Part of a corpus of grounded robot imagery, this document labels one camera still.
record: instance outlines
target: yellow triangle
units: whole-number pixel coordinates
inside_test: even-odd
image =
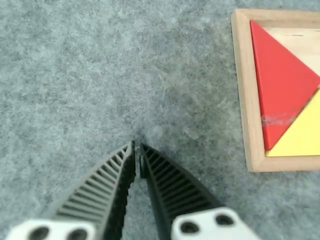
[[[320,155],[320,90],[265,155],[267,157]]]

